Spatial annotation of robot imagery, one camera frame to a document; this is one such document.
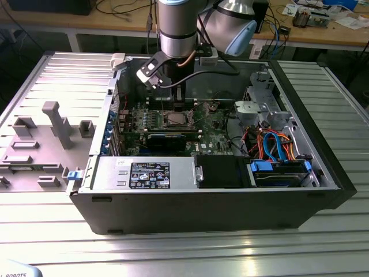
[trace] side panel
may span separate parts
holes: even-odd
[[[72,194],[97,234],[298,228],[338,191]]]
[[[304,103],[301,101],[299,94],[295,91],[295,88],[299,88],[299,86],[293,86],[286,76],[285,73],[296,73],[298,69],[296,68],[288,68],[282,69],[279,62],[277,61],[270,61],[270,66],[275,74],[275,77],[280,85],[279,89],[285,100],[293,107],[292,114],[294,115],[297,121],[300,121],[302,126],[304,126],[307,135],[309,136],[312,144],[314,145],[315,149],[318,151],[324,165],[327,167],[330,175],[333,178],[334,183],[342,189],[343,194],[335,203],[332,203],[330,208],[337,208],[342,203],[350,199],[355,193],[356,189],[353,186],[351,180],[347,176],[347,173],[344,171],[342,165],[334,155],[332,149],[330,148],[329,144],[323,137],[321,131],[315,124],[313,120],[313,115],[311,115]],[[319,74],[321,68],[318,65],[314,65],[317,68],[309,69],[312,71],[311,74]]]

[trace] blue cable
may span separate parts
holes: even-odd
[[[270,157],[275,163],[277,162],[277,159],[272,156],[272,154],[269,152],[268,150],[268,137],[270,136],[274,136],[274,138],[276,139],[276,144],[277,144],[277,150],[278,150],[278,155],[279,155],[279,158],[281,160],[284,160],[286,161],[287,158],[286,156],[284,155],[283,153],[283,150],[282,150],[282,144],[281,144],[281,140],[279,139],[279,136],[277,134],[274,134],[272,132],[269,132],[267,133],[265,136],[264,136],[264,142],[263,142],[263,147],[264,147],[264,151],[265,153],[267,154],[268,157]]]
[[[273,23],[270,23],[270,25],[274,28],[274,30],[276,31],[276,45],[274,46],[274,50],[273,50],[273,53],[272,53],[272,57],[271,59],[273,59],[273,57],[275,56],[276,54],[276,50],[277,50],[277,46],[278,46],[278,42],[279,42],[279,34],[278,34],[278,30],[277,30],[277,27],[273,24]]]

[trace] blue latch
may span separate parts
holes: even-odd
[[[251,164],[251,171],[273,171],[272,163],[266,161],[256,161]]]
[[[311,163],[310,163],[310,162],[308,162],[308,161],[306,160],[306,161],[304,162],[304,164],[305,164],[306,170],[307,170],[308,172],[311,172],[311,170],[312,170]]]
[[[67,179],[68,181],[78,181],[83,178],[84,170],[76,170],[68,172]]]

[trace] white label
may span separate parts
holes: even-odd
[[[115,162],[115,166],[130,166],[132,161],[132,159],[117,159]]]

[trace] blue connector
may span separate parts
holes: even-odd
[[[116,118],[116,113],[113,111],[109,111],[109,117],[110,118]]]
[[[101,151],[101,154],[102,154],[102,155],[107,155],[107,154],[108,154],[108,148],[106,148],[106,147],[104,147],[104,146],[102,146],[102,147],[100,148],[100,151]]]
[[[105,126],[105,130],[112,131],[112,130],[113,130],[113,125],[111,125],[111,124],[106,124],[106,126]]]
[[[84,170],[76,170],[68,172],[67,179],[68,181],[79,181],[82,180],[84,174]]]
[[[251,171],[273,171],[272,163],[266,161],[256,161],[251,164]]]
[[[308,162],[308,161],[306,160],[306,161],[304,162],[304,164],[305,164],[306,170],[307,170],[308,172],[311,172],[311,170],[312,170],[311,163],[310,163],[310,162]]]
[[[103,138],[103,145],[108,145],[108,144],[109,144],[108,138],[104,137]]]
[[[107,137],[111,137],[111,133],[108,130],[105,130],[104,132],[104,136]]]

